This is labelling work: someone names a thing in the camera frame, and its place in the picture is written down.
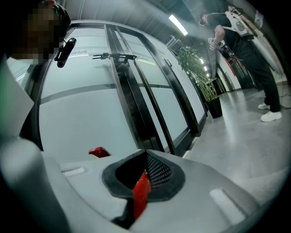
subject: door handle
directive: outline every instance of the door handle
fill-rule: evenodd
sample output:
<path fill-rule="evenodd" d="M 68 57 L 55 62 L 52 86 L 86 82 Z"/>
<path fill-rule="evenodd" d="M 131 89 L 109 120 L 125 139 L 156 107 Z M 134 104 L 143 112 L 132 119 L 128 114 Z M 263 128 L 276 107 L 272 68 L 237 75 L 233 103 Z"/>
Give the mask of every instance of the door handle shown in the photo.
<path fill-rule="evenodd" d="M 135 55 L 120 54 L 120 53 L 115 53 L 115 54 L 102 53 L 102 54 L 95 54 L 93 56 L 95 56 L 95 57 L 92 58 L 92 59 L 101 59 L 101 60 L 104 60 L 106 58 L 112 57 L 116 61 L 118 61 L 120 58 L 124 58 L 123 63 L 127 63 L 128 60 L 135 60 L 135 58 L 137 58 Z"/>
<path fill-rule="evenodd" d="M 164 60 L 169 67 L 172 67 L 172 64 L 170 63 L 170 61 L 168 59 L 164 59 Z"/>

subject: red tag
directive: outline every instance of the red tag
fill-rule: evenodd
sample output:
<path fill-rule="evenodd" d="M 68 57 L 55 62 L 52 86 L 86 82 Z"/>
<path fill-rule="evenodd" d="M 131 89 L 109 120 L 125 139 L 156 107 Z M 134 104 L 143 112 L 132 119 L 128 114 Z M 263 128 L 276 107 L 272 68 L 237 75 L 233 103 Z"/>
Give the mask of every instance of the red tag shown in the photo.
<path fill-rule="evenodd" d="M 48 1 L 47 1 L 47 5 L 55 5 L 55 1 L 53 1 L 53 0 L 48 0 Z"/>
<path fill-rule="evenodd" d="M 137 219 L 146 208 L 147 195 L 151 192 L 151 183 L 148 176 L 142 173 L 140 179 L 133 188 L 135 196 L 133 203 L 133 217 Z"/>
<path fill-rule="evenodd" d="M 95 149 L 89 150 L 89 154 L 90 155 L 95 155 L 98 158 L 103 158 L 103 157 L 107 157 L 110 156 L 111 154 L 105 150 L 105 148 L 103 147 L 97 147 Z"/>

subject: gray floor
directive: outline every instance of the gray floor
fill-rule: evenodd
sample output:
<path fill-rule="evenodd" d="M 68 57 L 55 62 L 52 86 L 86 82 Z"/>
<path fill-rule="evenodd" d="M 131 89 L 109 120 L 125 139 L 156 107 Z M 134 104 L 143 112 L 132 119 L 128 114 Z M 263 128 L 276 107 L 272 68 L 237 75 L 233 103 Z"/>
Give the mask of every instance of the gray floor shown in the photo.
<path fill-rule="evenodd" d="M 291 93 L 278 85 L 280 96 Z M 220 95 L 223 117 L 207 118 L 201 137 L 186 155 L 218 170 L 243 187 L 261 204 L 281 187 L 291 162 L 291 110 L 282 119 L 261 122 L 267 110 L 258 110 L 264 92 L 241 90 Z M 291 107 L 291 97 L 282 98 Z"/>

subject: black planter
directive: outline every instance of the black planter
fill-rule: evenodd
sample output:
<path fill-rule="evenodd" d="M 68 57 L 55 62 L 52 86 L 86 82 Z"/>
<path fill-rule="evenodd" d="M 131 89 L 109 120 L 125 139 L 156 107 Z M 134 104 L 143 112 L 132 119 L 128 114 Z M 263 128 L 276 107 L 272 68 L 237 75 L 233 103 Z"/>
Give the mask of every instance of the black planter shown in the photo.
<path fill-rule="evenodd" d="M 212 118 L 219 118 L 222 116 L 219 97 L 217 97 L 215 100 L 207 102 L 206 105 L 212 115 Z"/>

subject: black mesh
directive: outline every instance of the black mesh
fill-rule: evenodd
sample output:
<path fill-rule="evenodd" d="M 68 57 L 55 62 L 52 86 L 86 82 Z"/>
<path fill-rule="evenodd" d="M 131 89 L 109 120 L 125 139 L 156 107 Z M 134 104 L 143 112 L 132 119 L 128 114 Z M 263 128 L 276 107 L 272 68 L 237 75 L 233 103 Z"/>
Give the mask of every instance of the black mesh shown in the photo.
<path fill-rule="evenodd" d="M 151 155 L 147 155 L 146 174 L 151 182 L 151 189 L 158 188 L 167 183 L 172 175 L 170 168 L 155 159 Z"/>

